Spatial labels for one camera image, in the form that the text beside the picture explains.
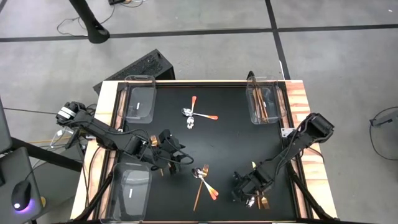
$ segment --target floor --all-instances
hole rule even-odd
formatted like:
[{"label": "floor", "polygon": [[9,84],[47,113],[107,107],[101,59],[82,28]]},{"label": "floor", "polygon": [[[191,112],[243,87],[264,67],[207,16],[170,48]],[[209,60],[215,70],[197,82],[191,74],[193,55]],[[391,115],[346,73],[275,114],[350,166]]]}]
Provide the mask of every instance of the floor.
[{"label": "floor", "polygon": [[[113,11],[106,0],[87,1],[99,21]],[[177,79],[244,79],[252,70],[304,80],[312,111],[336,126],[322,153],[338,216],[396,223],[398,163],[373,151],[369,120],[398,102],[397,1],[147,0],[136,8],[115,6],[103,25],[119,35],[99,45],[59,37],[58,24],[74,17],[68,1],[2,0],[4,106],[56,112],[70,100],[95,103],[91,86],[153,49],[174,65]],[[229,31],[165,34],[203,29]],[[77,21],[66,21],[60,31],[85,34]],[[129,37],[145,32],[156,35]],[[52,115],[6,116],[11,134],[25,141],[51,139],[60,129]],[[382,154],[398,158],[392,124],[373,129],[373,139]],[[72,204],[66,201],[38,222],[67,220]]]}]

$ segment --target table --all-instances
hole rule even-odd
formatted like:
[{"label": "table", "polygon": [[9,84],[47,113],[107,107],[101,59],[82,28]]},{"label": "table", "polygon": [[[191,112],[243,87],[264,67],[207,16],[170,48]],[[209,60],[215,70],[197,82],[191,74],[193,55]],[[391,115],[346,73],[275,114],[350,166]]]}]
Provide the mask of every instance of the table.
[{"label": "table", "polygon": [[[214,82],[214,83],[242,83],[246,82],[246,80],[164,80],[164,81],[157,81],[157,83],[185,83],[189,84],[191,82]],[[294,122],[294,126],[298,126],[300,122],[309,114],[310,108],[307,101],[307,96],[305,94],[305,89],[303,82],[301,80],[289,80],[289,81],[280,81],[285,82],[286,90],[287,90],[287,98],[290,105],[290,112],[291,117]],[[121,93],[119,99],[117,99],[117,91],[118,91],[118,84],[119,81],[105,81],[103,82],[103,86],[101,89],[101,93],[99,95],[97,109],[95,118],[101,120],[106,124],[111,124],[113,118],[113,111],[115,107],[116,100],[121,100],[121,105],[124,102],[124,94]],[[121,117],[119,114],[116,115],[116,120],[114,122],[115,127],[119,127],[121,122]],[[287,118],[284,118],[284,126],[288,127],[289,123]],[[320,151],[320,148],[317,144],[312,146],[314,149]],[[88,196],[91,199],[94,194],[96,193],[100,176],[101,170],[103,166],[103,160],[105,155],[105,150],[100,149],[95,157],[93,158],[93,154],[97,149],[96,141],[90,141],[88,143],[86,156],[85,156],[85,166],[86,173],[88,173],[90,161],[93,159],[92,167],[91,167],[91,177],[90,177],[90,189],[88,192]],[[114,152],[111,153],[109,157],[109,161],[113,161],[114,159]],[[108,163],[108,172],[111,170],[112,162]],[[308,190],[317,200],[317,202],[323,207],[323,209],[331,216],[336,217],[336,210],[333,203],[333,198],[331,196],[331,191],[328,183],[328,178],[326,176],[325,166],[321,157],[316,155],[315,153],[305,150],[304,155],[302,157],[302,164],[303,170],[305,174],[305,180],[307,183]],[[296,187],[297,193],[297,200],[300,209],[300,216],[307,217],[305,212],[305,203],[303,196],[299,189]],[[107,198],[109,194],[108,190],[105,192],[103,198]],[[85,198],[86,198],[86,189],[85,189],[85,181],[83,172],[80,176],[80,181],[78,184],[75,201],[73,204],[71,218],[75,218],[79,216],[79,214],[84,210],[85,207]],[[100,213],[104,211],[106,208],[106,200],[102,200]]]}]

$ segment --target metal bracket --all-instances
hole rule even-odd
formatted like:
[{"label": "metal bracket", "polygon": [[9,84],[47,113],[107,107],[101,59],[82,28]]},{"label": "metal bracket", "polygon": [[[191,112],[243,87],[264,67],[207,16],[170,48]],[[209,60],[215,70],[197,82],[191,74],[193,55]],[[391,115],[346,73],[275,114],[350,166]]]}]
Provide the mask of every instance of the metal bracket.
[{"label": "metal bracket", "polygon": [[281,128],[280,133],[282,134],[282,138],[287,138],[287,136],[294,130],[295,128]]}]

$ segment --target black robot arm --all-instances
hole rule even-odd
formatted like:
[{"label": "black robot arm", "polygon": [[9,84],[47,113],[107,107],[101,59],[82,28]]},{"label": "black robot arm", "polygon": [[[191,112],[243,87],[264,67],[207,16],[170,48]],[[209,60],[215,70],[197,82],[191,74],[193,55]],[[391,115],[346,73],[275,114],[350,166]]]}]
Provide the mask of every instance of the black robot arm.
[{"label": "black robot arm", "polygon": [[[119,150],[140,161],[154,165],[151,170],[168,167],[171,174],[174,174],[179,170],[179,165],[193,162],[192,157],[181,151],[185,146],[181,145],[167,129],[162,131],[159,137],[149,137],[144,130],[121,133],[94,118],[86,111],[84,104],[77,102],[66,103],[56,115],[56,119],[57,124],[61,126],[79,128],[95,136],[97,143],[103,148]],[[146,136],[135,134],[138,131],[142,131]],[[181,162],[185,157],[189,157],[191,161]]]},{"label": "black robot arm", "polygon": [[237,184],[232,191],[234,200],[254,203],[256,191],[266,192],[272,186],[278,171],[305,148],[314,143],[323,143],[333,134],[334,126],[319,113],[310,113],[298,128],[288,135],[289,145],[273,159],[266,159],[250,173],[234,177]]}]

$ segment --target desk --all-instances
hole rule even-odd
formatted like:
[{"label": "desk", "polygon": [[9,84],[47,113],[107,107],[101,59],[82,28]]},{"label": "desk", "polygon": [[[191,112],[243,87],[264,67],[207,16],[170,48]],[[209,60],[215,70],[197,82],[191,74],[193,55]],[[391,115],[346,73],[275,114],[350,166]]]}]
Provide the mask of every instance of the desk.
[{"label": "desk", "polygon": [[[157,81],[158,83],[190,83],[190,82],[228,82],[228,83],[242,83],[246,82],[245,80],[202,80],[202,81],[187,81],[187,80],[165,80],[165,81]],[[283,81],[286,85],[287,90],[287,99],[290,105],[291,117],[294,122],[294,126],[298,126],[300,122],[305,119],[305,117],[309,114],[310,108],[307,101],[307,96],[305,94],[305,89],[303,82],[300,80],[292,80],[292,81]],[[116,100],[120,100],[120,105],[124,104],[124,92],[121,92],[121,95],[118,99],[118,81],[106,81],[103,82],[103,86],[101,89],[101,93],[99,95],[97,110],[95,114],[95,118],[100,121],[111,125],[113,118],[113,111],[115,110]],[[116,115],[116,119],[114,121],[114,126],[119,127],[121,123],[121,117],[119,114]],[[287,118],[284,119],[284,126],[289,127],[289,123]],[[314,149],[319,150],[318,145],[312,146]],[[92,167],[91,167],[91,177],[90,177],[90,189],[88,192],[89,198],[93,198],[96,193],[100,181],[101,170],[104,161],[105,150],[100,149],[95,157],[93,158],[93,154],[97,149],[96,141],[90,141],[87,147],[86,156],[85,156],[85,166],[86,173],[88,173],[88,169],[90,166],[90,161],[93,159]],[[109,157],[108,163],[108,172],[111,170],[111,166],[113,164],[114,152],[111,153]],[[305,174],[305,180],[307,183],[307,187],[311,194],[315,197],[317,202],[323,207],[323,209],[331,216],[336,217],[335,206],[333,203],[333,198],[331,196],[330,187],[328,183],[328,179],[326,176],[325,166],[323,165],[323,161],[321,157],[316,155],[315,153],[306,150],[302,157],[303,169]],[[301,192],[298,188],[296,188],[297,192],[297,200],[300,209],[301,217],[307,217],[305,212],[305,203],[302,197]],[[102,213],[106,207],[106,198],[109,194],[108,191],[105,192],[103,200],[101,202],[100,212]],[[85,198],[86,198],[86,189],[85,189],[85,181],[83,172],[80,176],[79,185],[77,188],[75,202],[73,204],[73,210],[71,214],[71,218],[75,218],[79,216],[79,214],[84,210],[85,207]]]}]

